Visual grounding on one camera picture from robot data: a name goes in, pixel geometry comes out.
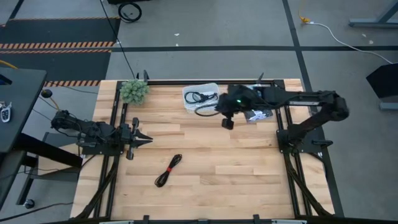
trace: black floor mat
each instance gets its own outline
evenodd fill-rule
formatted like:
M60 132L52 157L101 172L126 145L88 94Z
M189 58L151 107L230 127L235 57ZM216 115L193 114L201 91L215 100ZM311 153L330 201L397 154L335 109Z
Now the black floor mat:
M110 50L0 51L1 60L18 68L46 70L47 81L66 86L98 85L105 79L110 56Z
M118 33L120 19L110 21ZM0 49L111 47L115 41L106 18L12 19L0 29Z

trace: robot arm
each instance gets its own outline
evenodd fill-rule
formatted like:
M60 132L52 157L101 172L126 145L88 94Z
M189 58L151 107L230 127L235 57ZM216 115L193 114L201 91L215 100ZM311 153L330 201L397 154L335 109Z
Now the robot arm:
M126 157L133 160L133 150L143 144L152 142L152 138L142 134L138 130L139 120L133 118L132 128L128 124L121 124L118 128L113 127L105 122L82 121L66 110L58 111L53 120L51 127L59 129L72 129L79 132L78 138L84 134L84 142L77 144L83 147L84 154L104 154L116 156L123 153L124 145L129 145Z
M345 99L334 91L285 91L277 86L258 86L253 90L243 85L229 85L220 95L216 110L226 116L222 127L233 129L235 113L250 110L274 110L282 106L321 106L321 110L300 124L289 126L289 141L304 138L311 130L328 121L342 121L349 115Z

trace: green succulent plant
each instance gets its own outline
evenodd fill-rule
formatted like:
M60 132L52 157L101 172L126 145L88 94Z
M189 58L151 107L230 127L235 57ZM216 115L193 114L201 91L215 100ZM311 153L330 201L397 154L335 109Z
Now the green succulent plant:
M144 102L145 95L149 93L149 86L142 80L128 80L122 82L120 94L125 103L132 105L141 105Z

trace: wooden table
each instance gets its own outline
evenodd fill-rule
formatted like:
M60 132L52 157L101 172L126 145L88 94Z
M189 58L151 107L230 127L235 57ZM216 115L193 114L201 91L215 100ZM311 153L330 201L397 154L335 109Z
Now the wooden table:
M284 81L286 90L302 90L299 79ZM109 122L116 83L101 82L94 121ZM253 214L261 219L293 218L284 159L275 136L275 116L247 124L238 114L234 129L228 131L221 127L222 115L202 118L188 114L182 87L151 85L142 106L128 107L126 123L138 117L140 130L154 142L135 150L133 161L126 159L126 153L120 157L111 219L142 220L143 215L150 215L151 220L252 219ZM226 91L226 86L221 85L220 90ZM294 123L309 116L306 107L292 106L290 110ZM183 155L181 163L164 187L156 187L155 179L175 154ZM301 154L301 159L308 188L333 213L322 163L308 154ZM102 161L98 155L81 171L71 217L78 215L96 192ZM301 193L296 189L304 214ZM107 198L105 193L101 215Z

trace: cable bundle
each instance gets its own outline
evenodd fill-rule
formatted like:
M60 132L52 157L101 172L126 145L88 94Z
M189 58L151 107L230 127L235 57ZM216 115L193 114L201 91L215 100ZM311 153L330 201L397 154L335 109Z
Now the cable bundle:
M160 175L158 178L156 178L155 180L155 185L157 187L163 187L163 185L166 184L167 182L167 178L169 178L169 174L172 171L173 167L175 167L175 165L177 165L182 159L182 155L181 154L177 154L173 157L172 161L170 162L166 172L164 172L162 175Z
M190 93L192 94L193 101L188 101L187 100L187 96ZM199 93L197 91L188 91L188 92L185 93L184 99L185 99L185 101L188 104L204 103L204 102L206 102L208 100L213 100L213 99L217 100L218 99L218 95L217 95L217 93L213 93L211 95L205 95L205 94Z

